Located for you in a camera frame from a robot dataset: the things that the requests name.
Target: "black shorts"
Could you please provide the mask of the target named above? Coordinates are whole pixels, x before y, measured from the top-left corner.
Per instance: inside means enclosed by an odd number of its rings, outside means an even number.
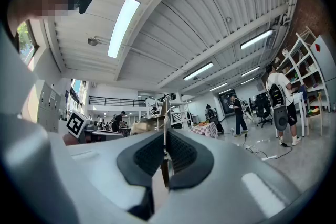
[[[295,125],[298,122],[298,119],[296,118],[296,109],[295,105],[292,103],[287,107],[288,111],[288,123],[290,126]]]

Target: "black shirt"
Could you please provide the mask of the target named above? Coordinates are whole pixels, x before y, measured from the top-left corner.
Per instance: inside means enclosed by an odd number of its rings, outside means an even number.
[[[233,106],[238,107],[237,109],[235,109],[236,115],[242,115],[243,114],[243,111],[241,109],[242,104],[240,103],[240,101],[238,99],[235,99]]]
[[[116,132],[119,131],[119,122],[122,121],[121,115],[115,117],[114,122],[112,123],[112,129]]]

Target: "black office chair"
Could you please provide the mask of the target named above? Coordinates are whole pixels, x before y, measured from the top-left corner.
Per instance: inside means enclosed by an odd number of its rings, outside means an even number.
[[[257,104],[257,116],[261,118],[257,126],[259,126],[259,124],[262,124],[261,128],[263,128],[266,122],[270,122],[271,125],[273,125],[273,117],[271,114],[271,109],[268,105],[268,98],[267,97],[257,98],[256,104]]]

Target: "shoe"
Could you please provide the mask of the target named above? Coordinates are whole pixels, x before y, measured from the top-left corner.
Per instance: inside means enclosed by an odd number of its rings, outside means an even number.
[[[295,136],[293,137],[293,143],[292,146],[296,146],[297,144],[299,144],[301,142],[301,138],[300,136]]]
[[[283,136],[279,136],[279,145],[281,146],[282,145],[282,143],[283,143],[283,139],[284,139],[284,137]]]

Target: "fluorescent light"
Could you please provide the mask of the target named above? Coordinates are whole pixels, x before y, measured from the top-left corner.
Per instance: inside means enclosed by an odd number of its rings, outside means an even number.
[[[243,50],[243,49],[246,49],[248,46],[251,46],[253,45],[254,43],[258,42],[259,40],[262,40],[270,35],[272,35],[273,33],[273,30],[268,30],[262,34],[260,34],[259,36],[256,36],[255,38],[245,42],[244,44],[241,44],[240,48]]]
[[[246,75],[248,75],[248,74],[250,74],[250,73],[252,73],[252,72],[254,72],[254,71],[256,71],[256,70],[258,70],[260,67],[257,67],[257,68],[255,68],[255,69],[253,69],[253,70],[251,70],[251,71],[248,71],[247,73],[245,73],[245,74],[242,74],[242,77],[243,76],[246,76]]]
[[[207,63],[205,66],[197,69],[195,72],[191,73],[189,76],[187,76],[187,77],[185,77],[183,79],[184,80],[189,80],[189,79],[193,78],[194,76],[202,73],[203,71],[205,71],[205,70],[207,70],[207,69],[209,69],[210,67],[213,67],[213,66],[214,66],[213,63],[211,63],[211,62]]]
[[[226,91],[224,91],[224,92],[228,92],[228,91],[230,91],[231,89],[228,89],[228,90],[226,90]],[[222,94],[222,93],[224,93],[224,92],[220,92],[219,94]]]
[[[225,86],[225,85],[227,85],[227,83],[225,83],[225,84],[222,84],[222,85],[219,85],[219,86],[217,86],[217,87],[215,87],[215,88],[211,89],[210,91],[217,90],[217,89],[219,89],[219,88],[221,88],[221,87],[223,87],[223,86]]]
[[[243,84],[246,84],[246,83],[248,83],[248,82],[250,82],[251,80],[254,80],[254,78],[252,78],[252,79],[249,79],[249,80],[247,80],[247,81],[243,82],[243,83],[242,83],[242,85],[243,85]]]
[[[113,58],[117,57],[126,30],[139,5],[140,2],[136,0],[125,0],[118,15],[117,22],[114,25],[107,56]]]

